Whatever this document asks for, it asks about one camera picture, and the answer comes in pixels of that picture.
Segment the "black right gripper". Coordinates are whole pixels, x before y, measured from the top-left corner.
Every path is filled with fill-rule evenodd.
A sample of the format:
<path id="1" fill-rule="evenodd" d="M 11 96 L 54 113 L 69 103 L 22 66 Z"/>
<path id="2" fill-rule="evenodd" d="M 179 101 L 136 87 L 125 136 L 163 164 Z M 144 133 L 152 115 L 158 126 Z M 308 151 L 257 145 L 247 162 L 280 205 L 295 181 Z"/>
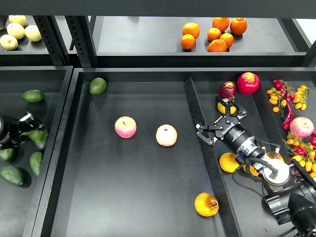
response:
<path id="1" fill-rule="evenodd" d="M 247 116 L 246 109 L 234 96 L 224 99 L 216 96 L 215 99 L 218 111 L 224 116 L 218 118 L 214 125 L 202 124 L 195 118 L 196 135 L 210 146 L 220 140 L 235 154 L 251 154 L 254 151 L 254 135 L 239 121 Z"/>

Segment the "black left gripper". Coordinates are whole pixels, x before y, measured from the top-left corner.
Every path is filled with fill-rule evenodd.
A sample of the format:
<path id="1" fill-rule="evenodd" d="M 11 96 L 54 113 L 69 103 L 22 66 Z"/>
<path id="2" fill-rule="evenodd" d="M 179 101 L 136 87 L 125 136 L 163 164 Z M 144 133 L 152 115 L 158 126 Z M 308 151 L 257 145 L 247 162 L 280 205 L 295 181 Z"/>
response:
<path id="1" fill-rule="evenodd" d="M 25 142 L 22 131 L 44 131 L 43 122 L 32 112 L 27 111 L 20 119 L 0 117 L 0 150 L 12 149 Z"/>

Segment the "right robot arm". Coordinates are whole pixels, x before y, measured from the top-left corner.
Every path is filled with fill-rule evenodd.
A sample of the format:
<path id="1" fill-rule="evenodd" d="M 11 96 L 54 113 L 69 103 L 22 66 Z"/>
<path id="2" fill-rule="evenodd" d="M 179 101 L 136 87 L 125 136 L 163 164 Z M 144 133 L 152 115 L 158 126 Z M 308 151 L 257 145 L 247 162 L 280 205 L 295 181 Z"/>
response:
<path id="1" fill-rule="evenodd" d="M 213 124 L 207 125 L 196 99 L 191 105 L 196 135 L 207 145 L 221 141 L 233 153 L 237 166 L 232 174 L 245 168 L 246 174 L 256 183 L 261 183 L 264 193 L 260 196 L 268 205 L 279 224 L 291 222 L 300 237 L 316 235 L 316 182 L 303 170 L 298 161 L 290 165 L 277 159 L 279 145 L 274 145 L 273 156 L 268 156 L 264 142 L 240 122 L 247 115 L 235 100 L 217 102 L 224 106 L 224 114 Z"/>

